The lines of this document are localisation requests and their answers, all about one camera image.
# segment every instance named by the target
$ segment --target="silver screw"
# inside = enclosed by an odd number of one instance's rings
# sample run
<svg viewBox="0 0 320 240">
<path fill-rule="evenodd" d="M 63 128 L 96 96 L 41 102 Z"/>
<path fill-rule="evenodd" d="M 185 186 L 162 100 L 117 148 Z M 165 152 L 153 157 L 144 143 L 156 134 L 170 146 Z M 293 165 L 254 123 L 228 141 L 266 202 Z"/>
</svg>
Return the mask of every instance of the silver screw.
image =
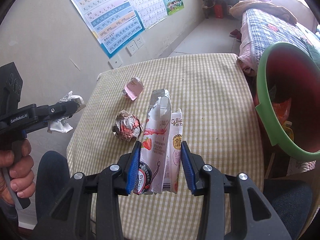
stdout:
<svg viewBox="0 0 320 240">
<path fill-rule="evenodd" d="M 212 171 L 212 166 L 211 166 L 211 165 L 208 165 L 208 164 L 204 165 L 202 168 L 203 168 L 205 171 Z"/>
<path fill-rule="evenodd" d="M 117 171 L 119 169 L 120 169 L 120 167 L 119 167 L 118 164 L 113 164 L 113 165 L 110 166 L 110 170 L 112 170 L 112 171 Z"/>
<path fill-rule="evenodd" d="M 81 179 L 83 177 L 83 174 L 81 172 L 77 172 L 73 177 L 75 179 Z"/>
<path fill-rule="evenodd" d="M 240 173 L 239 174 L 239 178 L 242 179 L 242 180 L 246 180 L 248 178 L 248 176 L 245 173 Z"/>
</svg>

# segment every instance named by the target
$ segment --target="red shoe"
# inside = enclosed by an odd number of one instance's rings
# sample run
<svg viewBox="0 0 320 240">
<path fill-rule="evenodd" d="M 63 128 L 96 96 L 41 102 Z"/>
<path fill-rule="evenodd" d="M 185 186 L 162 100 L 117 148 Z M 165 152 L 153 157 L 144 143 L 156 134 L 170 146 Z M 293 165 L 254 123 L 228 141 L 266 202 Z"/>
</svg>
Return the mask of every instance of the red shoe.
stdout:
<svg viewBox="0 0 320 240">
<path fill-rule="evenodd" d="M 241 32 L 238 32 L 236 40 L 241 42 L 241 38 L 242 38 L 242 34 L 241 34 Z"/>
<path fill-rule="evenodd" d="M 232 32 L 230 33 L 230 36 L 231 36 L 231 37 L 236 37 L 236 36 L 238 35 L 238 33 L 239 33 L 239 31 L 238 31 L 237 29 L 235 29 L 234 31 L 232 31 Z"/>
</svg>

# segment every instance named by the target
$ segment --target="yellow and white gingham tablecloth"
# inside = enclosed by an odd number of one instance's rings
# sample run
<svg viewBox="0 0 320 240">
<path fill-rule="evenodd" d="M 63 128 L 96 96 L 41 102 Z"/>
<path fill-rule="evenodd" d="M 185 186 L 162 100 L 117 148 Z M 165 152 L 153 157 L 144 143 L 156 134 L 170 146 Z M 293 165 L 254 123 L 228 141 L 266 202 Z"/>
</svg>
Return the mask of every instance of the yellow and white gingham tablecloth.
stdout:
<svg viewBox="0 0 320 240">
<path fill-rule="evenodd" d="M 199 54 L 141 62 L 102 73 L 67 150 L 70 174 L 101 172 L 131 152 L 134 141 L 117 139 L 111 125 L 123 109 L 143 122 L 151 92 L 166 88 L 172 110 L 182 110 L 183 140 L 191 152 L 221 172 L 245 172 L 262 190 L 263 151 L 252 96 L 235 54 Z M 135 100 L 122 89 L 132 77 L 145 86 Z M 92 201 L 92 220 L 95 220 Z M 188 190 L 181 166 L 179 192 L 119 197 L 124 237 L 130 240 L 196 239 L 202 197 Z M 226 223 L 230 224 L 229 201 Z"/>
</svg>

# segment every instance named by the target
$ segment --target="camera lens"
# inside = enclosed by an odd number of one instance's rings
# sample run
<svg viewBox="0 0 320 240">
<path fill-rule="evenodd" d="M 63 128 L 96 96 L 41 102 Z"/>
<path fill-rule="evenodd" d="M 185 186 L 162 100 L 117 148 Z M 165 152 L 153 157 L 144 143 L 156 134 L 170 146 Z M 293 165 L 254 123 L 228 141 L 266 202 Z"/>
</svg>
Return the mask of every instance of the camera lens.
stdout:
<svg viewBox="0 0 320 240">
<path fill-rule="evenodd" d="M 9 86 L 13 84 L 13 74 L 10 75 L 9 77 Z"/>
<path fill-rule="evenodd" d="M 13 91 L 16 92 L 18 88 L 18 81 L 15 79 L 13 83 Z"/>
</svg>

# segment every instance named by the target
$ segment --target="white poster with chinese characters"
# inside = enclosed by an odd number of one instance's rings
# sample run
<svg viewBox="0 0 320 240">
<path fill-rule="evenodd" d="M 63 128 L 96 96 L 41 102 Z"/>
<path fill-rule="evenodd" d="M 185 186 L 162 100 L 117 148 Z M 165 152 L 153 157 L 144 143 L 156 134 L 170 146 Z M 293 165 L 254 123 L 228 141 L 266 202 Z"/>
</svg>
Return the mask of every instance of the white poster with chinese characters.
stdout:
<svg viewBox="0 0 320 240">
<path fill-rule="evenodd" d="M 163 0 L 132 0 L 145 29 L 149 29 L 168 16 Z"/>
<path fill-rule="evenodd" d="M 71 0 L 109 58 L 143 30 L 129 0 Z"/>
</svg>

